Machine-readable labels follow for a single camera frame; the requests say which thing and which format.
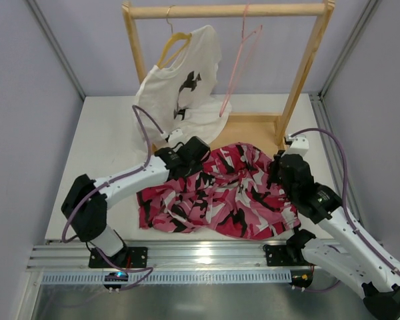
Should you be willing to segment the pink camouflage trousers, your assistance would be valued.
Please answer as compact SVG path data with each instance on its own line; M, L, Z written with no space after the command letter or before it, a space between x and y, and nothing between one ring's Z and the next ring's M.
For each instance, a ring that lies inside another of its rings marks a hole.
M200 172L138 192L139 227L165 233L208 228L248 240L294 230L301 224L297 209L269 180L274 162L247 143L216 149Z

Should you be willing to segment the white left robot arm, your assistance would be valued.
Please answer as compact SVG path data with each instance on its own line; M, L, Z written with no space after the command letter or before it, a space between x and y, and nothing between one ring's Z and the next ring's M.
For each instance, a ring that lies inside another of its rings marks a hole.
M108 225L107 212L118 202L148 188L168 181L190 177L203 168L211 149L206 142L192 137L186 143L148 151L144 163L115 175L92 179L78 176L63 204L61 212L67 222L61 241L78 238L94 246L94 260L116 269L126 264L131 249Z

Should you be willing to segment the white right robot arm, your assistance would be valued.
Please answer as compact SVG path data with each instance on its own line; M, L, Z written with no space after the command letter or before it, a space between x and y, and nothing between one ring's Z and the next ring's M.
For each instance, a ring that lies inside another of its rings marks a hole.
M330 234L346 254L330 248L312 232L299 229L287 240L290 253L321 267L350 287L376 319L400 318L400 262L392 257L345 211L343 201L326 185L315 182L299 154L278 152L269 166L298 213Z

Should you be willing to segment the wooden clothes rack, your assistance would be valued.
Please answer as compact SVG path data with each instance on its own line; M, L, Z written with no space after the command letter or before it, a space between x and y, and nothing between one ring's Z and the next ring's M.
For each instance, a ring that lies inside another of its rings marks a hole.
M211 147L216 149L245 139L246 142L261 147L268 154L285 147L284 136L287 126L315 60L334 8L334 1L293 4L176 5L167 7L134 7L129 2L122 4L123 18L139 81L144 80L147 71L136 27L137 20L303 16L316 18L283 112L281 114L231 113L222 133L211 144Z

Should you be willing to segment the white printed t-shirt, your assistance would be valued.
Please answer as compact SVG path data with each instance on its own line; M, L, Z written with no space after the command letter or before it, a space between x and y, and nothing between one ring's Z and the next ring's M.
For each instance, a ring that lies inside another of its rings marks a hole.
M212 143L224 129L231 105L220 115L222 102L212 96L217 84L221 48L217 32L206 25L191 32L186 48L168 68L154 66L143 80L134 104L144 109L160 128L182 130Z

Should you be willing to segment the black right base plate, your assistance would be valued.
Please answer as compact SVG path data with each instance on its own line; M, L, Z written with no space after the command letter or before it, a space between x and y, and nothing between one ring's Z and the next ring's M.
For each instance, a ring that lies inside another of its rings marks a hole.
M285 267L292 264L286 245L264 245L263 251L268 267Z

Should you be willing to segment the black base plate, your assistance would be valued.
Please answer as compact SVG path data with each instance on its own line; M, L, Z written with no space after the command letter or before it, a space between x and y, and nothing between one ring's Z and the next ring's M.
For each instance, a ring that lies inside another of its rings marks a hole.
M264 245L263 251L268 267L285 267L292 264L286 245Z
M147 266L148 248L147 247L124 247L120 252L112 257L107 257L112 264L122 269L145 268ZM91 249L89 258L89 268L104 269L111 267L98 252L97 248Z

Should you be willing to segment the aluminium frame rail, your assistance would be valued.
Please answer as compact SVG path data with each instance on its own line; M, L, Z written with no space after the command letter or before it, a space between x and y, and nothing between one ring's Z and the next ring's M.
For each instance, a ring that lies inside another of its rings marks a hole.
M131 241L130 247L147 248L147 265L159 269L265 268L265 245L286 241ZM88 268L90 252L74 242L34 246L28 270L70 270Z

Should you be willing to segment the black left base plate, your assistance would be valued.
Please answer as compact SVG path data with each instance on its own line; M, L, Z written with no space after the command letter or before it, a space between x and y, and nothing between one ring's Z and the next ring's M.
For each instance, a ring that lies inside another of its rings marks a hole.
M145 268L147 266L148 248L147 247L124 247L120 252L112 257L107 257L112 264L122 269ZM97 248L91 249L89 258L89 268L104 269L111 267L98 252Z

